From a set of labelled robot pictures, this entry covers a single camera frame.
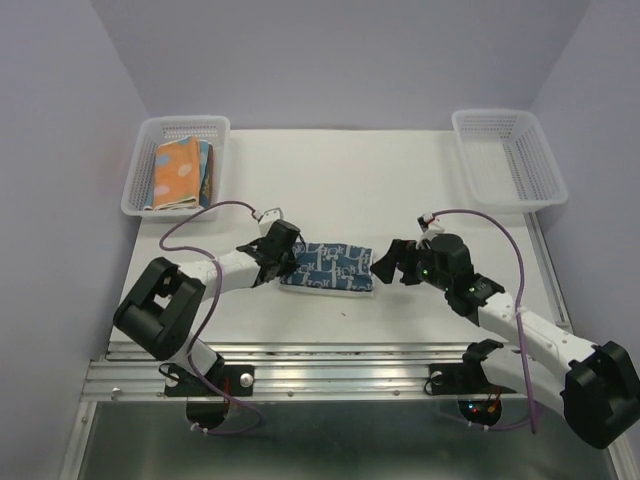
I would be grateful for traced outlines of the orange pink patterned towel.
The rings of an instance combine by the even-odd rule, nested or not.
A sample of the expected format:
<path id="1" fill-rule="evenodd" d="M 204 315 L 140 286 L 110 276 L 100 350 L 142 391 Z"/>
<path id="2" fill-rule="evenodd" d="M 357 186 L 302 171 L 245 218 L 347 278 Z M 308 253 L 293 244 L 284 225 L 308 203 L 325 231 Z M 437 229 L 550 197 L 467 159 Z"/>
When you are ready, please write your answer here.
<path id="1" fill-rule="evenodd" d="M 145 210 L 179 210 L 199 205 L 198 141 L 188 136 L 156 149 Z"/>

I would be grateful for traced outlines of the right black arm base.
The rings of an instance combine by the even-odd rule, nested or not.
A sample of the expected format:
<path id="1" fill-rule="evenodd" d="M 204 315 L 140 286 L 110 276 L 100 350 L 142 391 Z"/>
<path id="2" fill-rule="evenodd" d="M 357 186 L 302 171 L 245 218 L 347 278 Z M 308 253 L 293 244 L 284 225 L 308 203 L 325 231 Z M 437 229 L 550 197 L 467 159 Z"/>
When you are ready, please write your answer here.
<path id="1" fill-rule="evenodd" d="M 471 343 L 457 363 L 431 363 L 423 387 L 425 393 L 431 396 L 488 394 L 494 384 L 488 381 L 482 363 L 490 353 L 503 348 L 503 343 L 486 339 Z"/>

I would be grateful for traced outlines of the blue yellow tiger towel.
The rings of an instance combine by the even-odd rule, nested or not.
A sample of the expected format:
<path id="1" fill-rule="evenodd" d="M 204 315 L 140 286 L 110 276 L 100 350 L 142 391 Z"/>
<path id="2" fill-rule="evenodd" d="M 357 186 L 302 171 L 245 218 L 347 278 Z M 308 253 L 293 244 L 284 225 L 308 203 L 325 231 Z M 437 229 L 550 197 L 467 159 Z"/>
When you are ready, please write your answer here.
<path id="1" fill-rule="evenodd" d="M 206 175 L 199 191 L 199 205 L 203 208 L 208 207 L 211 204 L 212 198 L 212 178 L 210 175 Z"/>

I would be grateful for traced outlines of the white blue patterned towel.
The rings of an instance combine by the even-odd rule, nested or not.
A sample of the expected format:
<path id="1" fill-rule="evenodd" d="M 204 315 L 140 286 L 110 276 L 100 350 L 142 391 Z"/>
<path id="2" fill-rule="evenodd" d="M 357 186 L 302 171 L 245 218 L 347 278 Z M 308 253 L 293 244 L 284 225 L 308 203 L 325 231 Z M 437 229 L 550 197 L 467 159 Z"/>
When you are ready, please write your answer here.
<path id="1" fill-rule="evenodd" d="M 374 251 L 344 243 L 305 243 L 293 247 L 297 269 L 280 279 L 279 288 L 291 293 L 331 297 L 370 298 L 375 280 L 370 271 Z"/>

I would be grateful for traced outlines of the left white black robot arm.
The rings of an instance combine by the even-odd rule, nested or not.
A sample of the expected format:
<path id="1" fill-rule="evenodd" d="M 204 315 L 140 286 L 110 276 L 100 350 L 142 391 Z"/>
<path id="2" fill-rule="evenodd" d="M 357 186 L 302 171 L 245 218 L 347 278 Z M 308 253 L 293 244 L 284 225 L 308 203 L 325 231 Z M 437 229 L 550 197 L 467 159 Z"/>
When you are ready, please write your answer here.
<path id="1" fill-rule="evenodd" d="M 188 372 L 199 393 L 215 392 L 224 359 L 193 332 L 200 305 L 227 292 L 256 288 L 297 268 L 294 245 L 300 235 L 282 220 L 259 222 L 260 236 L 216 260 L 176 264 L 152 260 L 113 316 L 116 329 L 154 359 Z"/>

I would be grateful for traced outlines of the light blue spotted towel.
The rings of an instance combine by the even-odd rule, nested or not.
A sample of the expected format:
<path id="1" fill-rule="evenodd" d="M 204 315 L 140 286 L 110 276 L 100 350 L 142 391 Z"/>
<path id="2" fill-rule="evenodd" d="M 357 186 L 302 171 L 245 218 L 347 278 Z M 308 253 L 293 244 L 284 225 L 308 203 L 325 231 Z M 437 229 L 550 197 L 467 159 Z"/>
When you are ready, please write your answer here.
<path id="1" fill-rule="evenodd" d="M 209 142 L 205 140 L 199 140 L 198 144 L 199 144 L 199 176 L 200 176 L 200 182 L 203 183 L 207 175 L 209 159 L 212 155 L 213 147 Z"/>

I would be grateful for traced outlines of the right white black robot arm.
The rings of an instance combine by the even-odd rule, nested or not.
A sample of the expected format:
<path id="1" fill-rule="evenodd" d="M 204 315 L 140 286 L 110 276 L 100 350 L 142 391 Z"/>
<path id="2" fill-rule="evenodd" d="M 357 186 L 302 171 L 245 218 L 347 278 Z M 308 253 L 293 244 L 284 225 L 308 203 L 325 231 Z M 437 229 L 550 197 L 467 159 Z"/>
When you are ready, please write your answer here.
<path id="1" fill-rule="evenodd" d="M 492 387 L 529 395 L 561 415 L 586 444 L 605 449 L 639 420 L 639 376 L 628 352 L 598 345 L 519 307 L 495 281 L 476 272 L 463 240 L 434 234 L 395 239 L 371 267 L 384 284 L 426 283 L 451 310 L 493 338 L 470 344 L 460 362 L 432 364 L 431 395 L 473 395 Z"/>

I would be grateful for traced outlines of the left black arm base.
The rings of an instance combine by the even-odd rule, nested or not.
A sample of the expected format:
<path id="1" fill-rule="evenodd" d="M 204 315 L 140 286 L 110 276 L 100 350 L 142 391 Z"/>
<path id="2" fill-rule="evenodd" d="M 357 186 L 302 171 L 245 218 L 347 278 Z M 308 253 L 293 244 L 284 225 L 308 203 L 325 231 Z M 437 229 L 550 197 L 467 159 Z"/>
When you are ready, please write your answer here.
<path id="1" fill-rule="evenodd" d="M 164 377 L 164 395 L 170 398 L 211 397 L 217 396 L 211 388 L 197 376 L 187 372 L 173 363 L 161 363 L 158 372 Z M 253 395 L 255 367 L 250 364 L 226 365 L 223 360 L 217 361 L 212 370 L 204 375 L 207 381 L 218 390 L 233 397 L 250 397 Z"/>

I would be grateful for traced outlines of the brown orange towel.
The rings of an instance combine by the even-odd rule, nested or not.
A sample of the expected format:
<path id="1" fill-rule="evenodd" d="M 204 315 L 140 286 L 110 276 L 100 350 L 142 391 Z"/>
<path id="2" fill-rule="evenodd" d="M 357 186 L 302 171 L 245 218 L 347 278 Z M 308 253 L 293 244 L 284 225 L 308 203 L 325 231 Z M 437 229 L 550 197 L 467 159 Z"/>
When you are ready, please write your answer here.
<path id="1" fill-rule="evenodd" d="M 215 181 L 216 181 L 216 178 L 217 178 L 216 167 L 217 167 L 217 164 L 218 164 L 217 157 L 218 157 L 218 154 L 216 153 L 216 149 L 213 147 L 212 155 L 211 155 L 211 157 L 209 159 L 208 173 L 207 173 L 207 175 L 210 175 L 211 178 L 212 178 L 211 204 L 213 204 L 215 202 L 215 194 L 216 194 L 216 189 L 217 189 L 217 187 L 215 186 Z"/>

